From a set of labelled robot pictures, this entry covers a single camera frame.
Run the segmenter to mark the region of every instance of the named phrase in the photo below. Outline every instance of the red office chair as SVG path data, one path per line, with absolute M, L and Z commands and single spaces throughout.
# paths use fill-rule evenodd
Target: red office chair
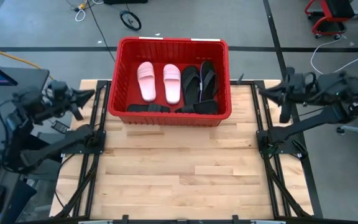
M 334 35 L 336 40 L 341 38 L 342 34 L 346 31 L 346 27 L 342 22 L 354 17 L 354 11 L 349 0 L 321 0 L 322 12 L 308 11 L 314 1 L 310 0 L 305 13 L 309 15 L 308 19 L 312 19 L 313 16 L 321 17 L 311 30 L 316 34 L 315 37 L 320 38 L 322 35 Z M 328 26 L 333 24 L 337 24 L 339 28 L 330 30 Z

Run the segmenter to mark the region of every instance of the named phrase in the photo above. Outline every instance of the wheel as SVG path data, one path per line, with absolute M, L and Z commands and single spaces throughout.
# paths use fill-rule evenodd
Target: wheel
M 336 128 L 336 132 L 338 134 L 345 134 L 345 130 L 343 130 L 341 127 Z
M 342 37 L 341 34 L 335 34 L 334 35 L 334 40 L 339 40 Z
M 138 31 L 142 28 L 140 19 L 132 12 L 121 11 L 119 17 L 121 18 L 122 23 L 131 30 Z

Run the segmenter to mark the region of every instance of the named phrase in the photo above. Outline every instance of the chair wheel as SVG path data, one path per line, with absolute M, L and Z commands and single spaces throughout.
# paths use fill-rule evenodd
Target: chair wheel
M 334 40 L 339 40 L 342 37 L 341 34 L 335 34 L 334 35 Z
M 341 127 L 336 128 L 336 132 L 338 134 L 345 134 L 345 130 L 343 130 Z

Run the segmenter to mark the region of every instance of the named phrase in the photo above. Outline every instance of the pink slide sandal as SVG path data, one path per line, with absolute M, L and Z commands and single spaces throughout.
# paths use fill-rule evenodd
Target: pink slide sandal
M 164 67 L 165 97 L 171 105 L 180 100 L 180 70 L 178 67 L 168 64 Z
M 137 81 L 143 100 L 146 102 L 155 100 L 154 68 L 150 62 L 144 62 L 137 68 Z

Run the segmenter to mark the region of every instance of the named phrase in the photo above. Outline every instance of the white cable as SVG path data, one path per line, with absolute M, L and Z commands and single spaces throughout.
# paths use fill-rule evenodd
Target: white cable
M 82 17 L 82 19 L 78 19 L 78 15 L 79 15 L 81 12 L 84 14 L 84 17 Z M 75 21 L 81 22 L 81 21 L 83 21 L 83 20 L 85 19 L 85 17 L 86 17 L 85 11 L 82 10 L 82 9 L 79 9 L 79 11 L 77 12 L 77 15 L 75 15 Z
M 104 3 L 104 1 L 101 1 L 101 2 L 97 2 L 97 1 L 95 1 L 95 0 L 92 0 L 93 1 L 93 3 L 95 3 L 95 4 L 103 4 Z
M 332 43 L 335 43 L 335 42 L 341 40 L 342 37 L 343 37 L 343 36 L 341 36 L 341 38 L 339 38 L 338 40 L 334 40 L 334 41 L 331 41 L 331 42 L 328 42 L 328 43 L 325 43 L 325 44 L 321 44 L 320 46 L 318 46 L 318 47 L 316 48 L 316 50 L 314 50 L 313 55 L 312 55 L 311 58 L 310 58 L 310 64 L 311 64 L 311 66 L 312 66 L 318 73 L 323 74 L 322 72 L 320 72 L 320 71 L 313 65 L 313 58 L 314 58 L 314 55 L 316 54 L 317 50 L 318 50 L 321 46 L 324 46 L 324 45 L 327 45 L 327 44 L 332 44 Z M 345 64 L 345 65 L 342 66 L 340 69 L 336 70 L 334 73 L 341 71 L 342 69 L 346 68 L 348 65 L 353 64 L 353 63 L 356 62 L 356 61 L 358 61 L 358 58 L 355 59 L 355 60 L 353 60 L 353 61 L 351 61 L 351 62 L 349 62 L 349 63 L 347 63 L 347 64 Z
M 328 42 L 328 43 L 325 43 L 325 44 L 321 44 L 320 46 L 318 46 L 318 47 L 316 48 L 316 50 L 314 50 L 313 55 L 312 55 L 311 58 L 310 58 L 310 64 L 311 64 L 311 66 L 312 66 L 318 73 L 323 74 L 322 72 L 320 72 L 320 71 L 313 65 L 313 58 L 314 58 L 314 55 L 316 54 L 317 50 L 318 50 L 320 47 L 324 46 L 324 45 L 332 44 L 332 43 L 335 43 L 335 42 L 341 40 L 342 37 L 343 37 L 343 36 L 341 36 L 341 38 L 339 38 L 338 40 L 334 40 L 334 41 L 331 41 L 331 42 Z
M 354 60 L 354 61 L 352 61 L 352 62 L 349 62 L 349 63 L 345 64 L 342 68 L 336 70 L 335 72 L 341 71 L 341 70 L 344 69 L 346 66 L 351 65 L 351 64 L 353 64 L 353 63 L 356 62 L 356 61 L 358 61 L 358 59 L 356 59 L 356 60 Z

